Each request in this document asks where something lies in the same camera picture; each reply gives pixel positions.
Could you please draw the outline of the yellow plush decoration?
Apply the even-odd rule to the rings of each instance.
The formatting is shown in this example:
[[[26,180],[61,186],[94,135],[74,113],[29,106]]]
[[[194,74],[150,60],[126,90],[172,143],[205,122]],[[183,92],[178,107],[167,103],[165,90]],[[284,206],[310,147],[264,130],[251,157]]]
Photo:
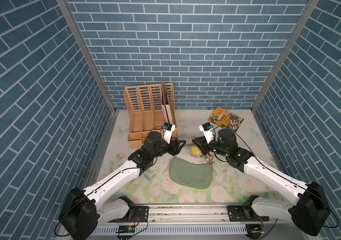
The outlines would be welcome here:
[[[194,158],[199,158],[202,155],[202,153],[201,150],[196,145],[194,145],[191,147],[191,155]]]

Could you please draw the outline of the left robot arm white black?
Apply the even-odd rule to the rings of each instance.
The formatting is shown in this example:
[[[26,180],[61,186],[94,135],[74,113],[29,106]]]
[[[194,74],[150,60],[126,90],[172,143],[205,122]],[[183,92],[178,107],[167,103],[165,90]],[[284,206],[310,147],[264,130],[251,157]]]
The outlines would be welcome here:
[[[74,240],[85,240],[101,223],[115,219],[132,220],[136,205],[128,197],[122,196],[111,203],[106,201],[124,185],[151,168],[154,159],[164,154],[175,156],[185,144],[185,140],[166,138],[159,132],[150,132],[142,147],[133,152],[114,172],[83,190],[78,187],[72,189],[58,216],[59,223]]]

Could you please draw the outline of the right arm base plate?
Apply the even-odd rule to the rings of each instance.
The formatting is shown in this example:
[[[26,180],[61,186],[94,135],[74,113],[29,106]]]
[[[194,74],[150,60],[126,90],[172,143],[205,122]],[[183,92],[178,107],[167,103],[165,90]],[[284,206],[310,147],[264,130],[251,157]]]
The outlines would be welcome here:
[[[258,195],[251,195],[246,202],[241,205],[227,206],[228,217],[230,222],[261,222],[269,221],[267,216],[259,216],[251,208],[252,203]]]

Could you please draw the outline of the white red toy decoration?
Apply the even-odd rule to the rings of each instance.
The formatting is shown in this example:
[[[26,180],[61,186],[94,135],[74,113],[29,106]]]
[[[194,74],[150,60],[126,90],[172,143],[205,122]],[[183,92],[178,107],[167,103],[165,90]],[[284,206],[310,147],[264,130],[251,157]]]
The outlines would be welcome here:
[[[214,157],[210,153],[205,155],[204,159],[205,159],[207,164],[213,164],[214,163]]]

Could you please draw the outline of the green fabric bag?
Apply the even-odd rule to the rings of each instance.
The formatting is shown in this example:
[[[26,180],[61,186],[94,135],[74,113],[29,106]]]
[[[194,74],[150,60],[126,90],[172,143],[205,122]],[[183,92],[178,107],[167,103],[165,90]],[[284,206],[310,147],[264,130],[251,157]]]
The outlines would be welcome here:
[[[170,179],[176,184],[204,190],[213,179],[212,164],[193,164],[180,158],[173,158],[169,163]]]

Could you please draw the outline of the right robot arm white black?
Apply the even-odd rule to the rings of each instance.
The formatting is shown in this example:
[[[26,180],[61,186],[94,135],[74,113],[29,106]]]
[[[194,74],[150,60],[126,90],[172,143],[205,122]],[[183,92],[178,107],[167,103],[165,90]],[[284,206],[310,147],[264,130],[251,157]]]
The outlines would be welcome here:
[[[246,204],[253,213],[292,222],[314,237],[325,227],[333,212],[320,184],[299,181],[261,161],[250,149],[238,146],[238,135],[231,129],[220,130],[217,138],[212,130],[203,134],[192,140],[203,155],[214,153],[225,157],[231,167],[259,179],[284,197],[283,201],[277,201],[251,196]]]

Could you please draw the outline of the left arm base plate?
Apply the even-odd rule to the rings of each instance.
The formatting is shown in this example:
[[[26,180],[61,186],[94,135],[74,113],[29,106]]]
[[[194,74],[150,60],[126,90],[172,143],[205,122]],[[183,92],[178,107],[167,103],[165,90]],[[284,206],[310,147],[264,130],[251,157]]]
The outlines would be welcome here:
[[[108,223],[138,222],[140,219],[148,220],[149,206],[138,206],[127,196],[121,196],[115,201],[117,208],[116,218]]]

